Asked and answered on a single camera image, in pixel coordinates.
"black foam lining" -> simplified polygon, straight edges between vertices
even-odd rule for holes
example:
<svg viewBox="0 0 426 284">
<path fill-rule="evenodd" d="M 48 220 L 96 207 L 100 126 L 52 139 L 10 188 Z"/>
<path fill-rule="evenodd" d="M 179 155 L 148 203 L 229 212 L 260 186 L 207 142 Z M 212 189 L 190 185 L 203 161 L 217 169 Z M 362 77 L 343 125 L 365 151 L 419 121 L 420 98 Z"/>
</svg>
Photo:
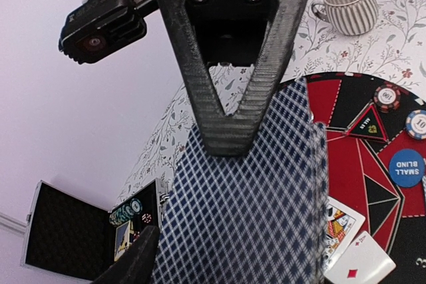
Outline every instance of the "black foam lining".
<svg viewBox="0 0 426 284">
<path fill-rule="evenodd" d="M 135 194 L 142 213 L 158 225 L 156 185 Z M 114 263 L 115 227 L 109 213 L 42 183 L 33 211 L 25 263 L 55 273 L 93 281 Z M 146 225 L 140 215 L 134 230 Z"/>
</svg>

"blue and white checkered card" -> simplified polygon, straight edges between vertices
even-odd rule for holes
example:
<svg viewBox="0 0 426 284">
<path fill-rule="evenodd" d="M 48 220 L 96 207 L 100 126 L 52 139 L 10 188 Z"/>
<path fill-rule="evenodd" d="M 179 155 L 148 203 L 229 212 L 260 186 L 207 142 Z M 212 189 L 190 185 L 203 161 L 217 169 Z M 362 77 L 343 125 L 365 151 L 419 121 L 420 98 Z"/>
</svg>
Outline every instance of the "blue and white checkered card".
<svg viewBox="0 0 426 284">
<path fill-rule="evenodd" d="M 304 80 L 274 97 L 247 156 L 207 155 L 190 132 L 163 222 L 154 283 L 320 283 L 325 129 Z"/>
</svg>

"red diamond symbol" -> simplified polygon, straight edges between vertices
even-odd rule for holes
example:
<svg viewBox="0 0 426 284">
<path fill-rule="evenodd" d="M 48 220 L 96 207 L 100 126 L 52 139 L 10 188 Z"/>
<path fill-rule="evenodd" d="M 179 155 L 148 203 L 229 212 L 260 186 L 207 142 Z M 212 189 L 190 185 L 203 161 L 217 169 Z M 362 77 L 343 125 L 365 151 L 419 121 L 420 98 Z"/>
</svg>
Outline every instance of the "red diamond symbol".
<svg viewBox="0 0 426 284">
<path fill-rule="evenodd" d="M 354 278 L 357 277 L 357 273 L 358 273 L 357 269 L 350 269 L 349 273 L 347 274 L 347 278 L 348 279 L 354 279 Z"/>
</svg>

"flower pattern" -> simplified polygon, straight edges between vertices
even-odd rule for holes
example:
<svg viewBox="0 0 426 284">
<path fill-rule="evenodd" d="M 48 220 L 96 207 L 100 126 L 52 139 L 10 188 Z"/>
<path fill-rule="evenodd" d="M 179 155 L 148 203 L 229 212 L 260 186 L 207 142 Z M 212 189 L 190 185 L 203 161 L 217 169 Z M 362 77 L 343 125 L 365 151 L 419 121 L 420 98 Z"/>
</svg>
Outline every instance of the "flower pattern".
<svg viewBox="0 0 426 284">
<path fill-rule="evenodd" d="M 283 81 L 317 72 L 360 72 L 397 83 L 426 100 L 426 92 L 421 88 L 426 83 L 422 50 L 426 38 L 426 0 L 377 0 L 379 18 L 375 28 L 356 37 L 340 35 L 329 23 L 317 19 L 310 9 L 313 1 L 321 0 L 308 0 Z M 227 113 L 238 107 L 252 71 L 253 67 L 229 64 L 210 69 Z M 192 109 L 182 86 L 144 147 L 117 204 L 154 178 L 160 178 L 171 188 L 193 124 Z"/>
</svg>

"mug handle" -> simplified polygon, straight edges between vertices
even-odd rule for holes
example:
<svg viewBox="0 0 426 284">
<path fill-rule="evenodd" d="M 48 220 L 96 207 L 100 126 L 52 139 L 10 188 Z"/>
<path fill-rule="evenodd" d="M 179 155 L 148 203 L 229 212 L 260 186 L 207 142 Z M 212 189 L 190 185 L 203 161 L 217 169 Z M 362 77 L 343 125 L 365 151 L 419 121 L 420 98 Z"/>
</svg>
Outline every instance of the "mug handle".
<svg viewBox="0 0 426 284">
<path fill-rule="evenodd" d="M 321 11 L 319 11 L 319 10 L 316 8 L 317 6 L 325 7 L 325 5 L 324 5 L 323 3 L 320 3 L 320 2 L 313 2 L 313 3 L 312 3 L 312 5 L 311 5 L 312 13 L 314 13 L 314 15 L 315 15 L 317 18 L 320 18 L 322 21 L 325 21 L 326 23 L 329 23 L 330 21 L 328 20 L 327 15 L 326 15 L 325 13 L 322 13 Z"/>
</svg>

